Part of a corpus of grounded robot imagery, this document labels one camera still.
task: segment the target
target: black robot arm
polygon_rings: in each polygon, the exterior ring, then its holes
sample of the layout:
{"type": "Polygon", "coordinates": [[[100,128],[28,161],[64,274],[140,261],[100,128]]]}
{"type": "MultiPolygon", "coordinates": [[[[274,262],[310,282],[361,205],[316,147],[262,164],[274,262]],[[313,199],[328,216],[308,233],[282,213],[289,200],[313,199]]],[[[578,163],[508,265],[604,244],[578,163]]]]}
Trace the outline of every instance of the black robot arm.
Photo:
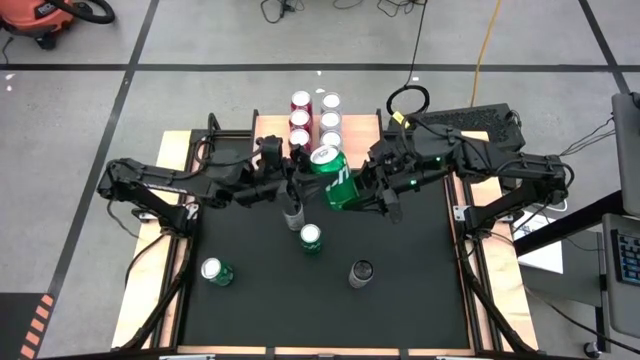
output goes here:
{"type": "Polygon", "coordinates": [[[393,143],[381,140],[371,147],[369,161],[354,177],[360,196],[345,204],[345,210],[388,213],[397,223],[402,220],[399,194],[419,191],[454,172],[470,183],[492,176],[522,179],[518,189],[491,204],[461,209],[456,219],[464,222],[467,233],[491,229],[496,220],[533,203],[557,204],[568,196],[573,171],[555,155],[505,152],[457,129],[418,125],[409,136],[401,134],[393,143]],[[565,169],[571,173],[568,183],[565,169]]]}

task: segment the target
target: red soda can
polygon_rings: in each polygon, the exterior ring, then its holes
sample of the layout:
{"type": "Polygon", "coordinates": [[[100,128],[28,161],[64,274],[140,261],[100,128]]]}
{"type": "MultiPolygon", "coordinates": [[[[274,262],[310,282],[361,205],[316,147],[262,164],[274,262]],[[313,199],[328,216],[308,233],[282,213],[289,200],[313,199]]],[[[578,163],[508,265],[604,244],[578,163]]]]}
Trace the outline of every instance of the red soda can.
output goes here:
{"type": "Polygon", "coordinates": [[[311,135],[304,129],[291,130],[289,134],[289,146],[300,145],[311,153],[311,135]]]}
{"type": "Polygon", "coordinates": [[[296,91],[293,96],[291,96],[291,111],[302,109],[305,110],[309,115],[313,116],[313,111],[311,109],[311,95],[309,95],[306,91],[296,91]]]}
{"type": "Polygon", "coordinates": [[[289,129],[304,129],[311,134],[311,115],[306,110],[293,110],[289,116],[289,129]]]}

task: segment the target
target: black wheel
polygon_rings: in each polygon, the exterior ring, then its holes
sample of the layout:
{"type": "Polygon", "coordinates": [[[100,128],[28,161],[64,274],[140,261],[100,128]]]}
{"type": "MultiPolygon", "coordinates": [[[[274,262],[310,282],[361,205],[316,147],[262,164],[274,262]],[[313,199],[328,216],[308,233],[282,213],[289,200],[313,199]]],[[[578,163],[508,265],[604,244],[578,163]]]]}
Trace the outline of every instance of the black wheel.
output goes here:
{"type": "Polygon", "coordinates": [[[588,342],[582,346],[582,350],[584,350],[584,354],[587,355],[589,359],[599,359],[602,352],[598,350],[598,344],[595,341],[588,342]]]}
{"type": "Polygon", "coordinates": [[[46,33],[42,37],[36,38],[36,43],[42,50],[53,50],[56,48],[56,38],[53,33],[46,33]]]}
{"type": "Polygon", "coordinates": [[[93,9],[87,3],[77,2],[73,3],[73,6],[83,14],[93,15],[93,9]]]}

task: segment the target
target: keyboard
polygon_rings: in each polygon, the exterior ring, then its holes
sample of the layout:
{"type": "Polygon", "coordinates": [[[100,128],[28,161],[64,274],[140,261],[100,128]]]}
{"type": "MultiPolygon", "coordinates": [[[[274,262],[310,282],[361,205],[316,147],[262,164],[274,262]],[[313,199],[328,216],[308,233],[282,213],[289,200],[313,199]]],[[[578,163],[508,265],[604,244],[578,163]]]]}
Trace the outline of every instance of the keyboard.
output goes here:
{"type": "Polygon", "coordinates": [[[640,286],[640,234],[614,230],[612,235],[618,281],[640,286]]]}

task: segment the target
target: vacuum hose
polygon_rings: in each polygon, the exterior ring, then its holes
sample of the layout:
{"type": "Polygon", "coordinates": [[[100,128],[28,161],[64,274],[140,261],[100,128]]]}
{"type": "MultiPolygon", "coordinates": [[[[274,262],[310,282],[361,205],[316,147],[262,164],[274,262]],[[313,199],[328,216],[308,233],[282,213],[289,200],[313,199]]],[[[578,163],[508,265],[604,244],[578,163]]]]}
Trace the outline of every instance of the vacuum hose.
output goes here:
{"type": "Polygon", "coordinates": [[[58,9],[67,12],[77,18],[84,21],[88,21],[94,24],[110,24],[116,19],[116,14],[113,12],[111,5],[105,0],[89,0],[92,3],[98,5],[104,10],[104,15],[93,15],[77,9],[73,5],[67,4],[64,0],[47,0],[47,2],[58,9]]]}

